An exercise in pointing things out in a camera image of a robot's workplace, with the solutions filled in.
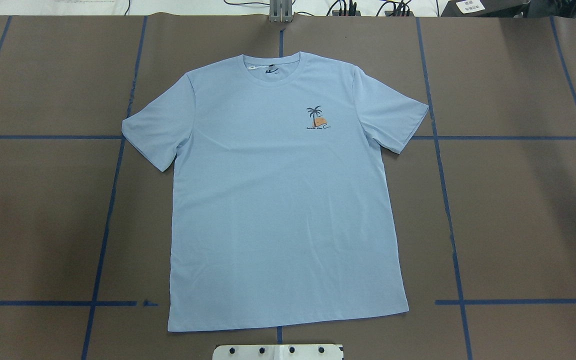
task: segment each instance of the palm tree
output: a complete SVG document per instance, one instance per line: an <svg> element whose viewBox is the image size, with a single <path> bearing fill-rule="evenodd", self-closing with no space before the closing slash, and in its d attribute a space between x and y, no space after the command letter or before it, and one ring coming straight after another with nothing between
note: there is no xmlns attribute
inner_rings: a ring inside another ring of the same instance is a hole
<svg viewBox="0 0 576 360"><path fill-rule="evenodd" d="M313 128L317 128L317 125L315 125L315 117L320 116L322 114L322 110L319 110L320 107L322 107L322 105L319 105L319 106L315 107L314 109L312 107L309 107L306 109L306 110L308 110L308 115L312 116L312 127Z"/></svg>

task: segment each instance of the t-shirt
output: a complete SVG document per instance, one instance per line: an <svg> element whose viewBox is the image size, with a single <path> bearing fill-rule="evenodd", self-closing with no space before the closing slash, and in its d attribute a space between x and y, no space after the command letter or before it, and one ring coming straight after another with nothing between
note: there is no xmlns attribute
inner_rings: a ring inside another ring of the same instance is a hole
<svg viewBox="0 0 576 360"><path fill-rule="evenodd" d="M427 111L298 52L188 71L125 119L158 170L174 160L168 330L407 312L380 146L400 153Z"/></svg>

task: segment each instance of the white floor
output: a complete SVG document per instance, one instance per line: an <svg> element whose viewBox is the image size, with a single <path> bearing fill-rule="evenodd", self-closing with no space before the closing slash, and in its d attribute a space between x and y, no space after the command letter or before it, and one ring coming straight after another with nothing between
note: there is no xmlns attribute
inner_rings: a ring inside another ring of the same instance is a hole
<svg viewBox="0 0 576 360"><path fill-rule="evenodd" d="M230 0L247 2L255 0ZM309 12L316 16L326 15L334 0L296 0L295 12ZM439 12L448 0L439 0ZM123 15L129 0L0 0L0 15ZM357 10L362 16L375 16L382 5L381 0L359 0ZM437 16L435 0L411 0L410 9L416 16ZM243 15L267 14L263 5L233 6L222 0L130 0L128 15L149 15L166 12L178 15Z"/></svg>

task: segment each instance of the short sleeve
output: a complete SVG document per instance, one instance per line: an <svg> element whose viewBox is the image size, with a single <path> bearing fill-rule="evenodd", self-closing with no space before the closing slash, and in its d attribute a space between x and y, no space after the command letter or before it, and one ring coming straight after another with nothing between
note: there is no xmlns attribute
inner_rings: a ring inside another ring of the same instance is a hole
<svg viewBox="0 0 576 360"><path fill-rule="evenodd" d="M389 88L355 66L352 95L368 139L401 153L428 112L428 105Z"/></svg>
<svg viewBox="0 0 576 360"><path fill-rule="evenodd" d="M126 118L121 132L157 169L165 171L192 133L195 92L183 75L144 109Z"/></svg>

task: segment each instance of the white sticker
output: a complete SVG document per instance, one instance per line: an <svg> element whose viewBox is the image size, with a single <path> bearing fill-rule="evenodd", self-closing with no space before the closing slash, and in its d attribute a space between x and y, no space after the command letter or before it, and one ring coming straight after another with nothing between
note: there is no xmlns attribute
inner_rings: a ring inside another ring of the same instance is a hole
<svg viewBox="0 0 576 360"><path fill-rule="evenodd" d="M462 14L474 13L482 10L486 10L480 0L466 0L457 2L457 7Z"/></svg>

